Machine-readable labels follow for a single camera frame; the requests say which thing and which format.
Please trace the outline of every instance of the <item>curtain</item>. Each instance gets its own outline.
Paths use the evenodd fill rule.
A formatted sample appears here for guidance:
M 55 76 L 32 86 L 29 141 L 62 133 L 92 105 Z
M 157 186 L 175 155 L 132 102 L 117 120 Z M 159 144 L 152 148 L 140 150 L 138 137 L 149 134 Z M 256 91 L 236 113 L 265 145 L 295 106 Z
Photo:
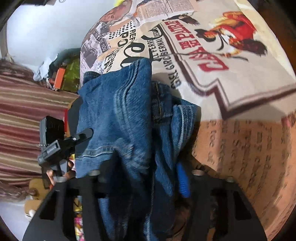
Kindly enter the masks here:
M 0 181 L 19 187 L 41 176 L 39 122 L 45 116 L 63 119 L 69 92 L 47 89 L 33 81 L 31 70 L 0 60 Z

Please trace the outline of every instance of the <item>hand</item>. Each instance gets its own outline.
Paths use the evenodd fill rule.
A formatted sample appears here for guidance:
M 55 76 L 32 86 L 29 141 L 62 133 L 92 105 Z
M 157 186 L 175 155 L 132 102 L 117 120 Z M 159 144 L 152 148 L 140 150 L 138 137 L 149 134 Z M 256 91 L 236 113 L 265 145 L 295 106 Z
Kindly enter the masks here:
M 74 170 L 72 170 L 74 163 L 72 161 L 68 161 L 68 166 L 70 167 L 70 171 L 68 171 L 67 173 L 65 173 L 64 177 L 68 179 L 74 178 L 76 176 L 76 172 Z M 55 185 L 55 181 L 54 181 L 54 171 L 53 170 L 47 170 L 46 174 L 52 184 L 52 186 Z

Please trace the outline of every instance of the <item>wall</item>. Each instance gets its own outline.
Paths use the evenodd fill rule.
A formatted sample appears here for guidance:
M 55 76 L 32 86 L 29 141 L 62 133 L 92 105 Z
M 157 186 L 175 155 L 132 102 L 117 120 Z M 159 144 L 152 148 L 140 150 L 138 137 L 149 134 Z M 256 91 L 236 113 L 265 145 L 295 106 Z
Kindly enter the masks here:
M 7 23 L 8 52 L 17 63 L 37 68 L 46 57 L 80 47 L 113 4 L 112 0 L 57 0 L 53 6 L 22 5 Z

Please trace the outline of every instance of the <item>orange box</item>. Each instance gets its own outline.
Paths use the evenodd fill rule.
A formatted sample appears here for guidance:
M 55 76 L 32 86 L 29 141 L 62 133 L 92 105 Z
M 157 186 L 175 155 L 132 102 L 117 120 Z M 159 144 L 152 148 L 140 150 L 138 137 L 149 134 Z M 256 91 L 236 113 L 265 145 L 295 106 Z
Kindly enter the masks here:
M 56 76 L 56 79 L 54 81 L 54 88 L 55 89 L 60 89 L 61 88 L 65 71 L 66 71 L 66 69 L 63 69 L 63 68 L 58 69 L 57 76 Z

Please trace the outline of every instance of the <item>blue denim jeans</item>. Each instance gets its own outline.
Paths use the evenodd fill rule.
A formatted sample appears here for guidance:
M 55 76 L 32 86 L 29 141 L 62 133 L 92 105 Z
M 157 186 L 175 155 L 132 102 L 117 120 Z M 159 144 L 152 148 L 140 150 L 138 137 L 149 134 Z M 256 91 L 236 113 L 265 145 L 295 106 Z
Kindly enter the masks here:
M 174 223 L 176 159 L 192 134 L 197 106 L 173 97 L 151 74 L 143 58 L 115 72 L 85 73 L 78 91 L 77 132 L 92 128 L 94 134 L 75 157 L 77 178 L 119 155 L 111 193 L 99 199 L 111 240 L 165 240 Z

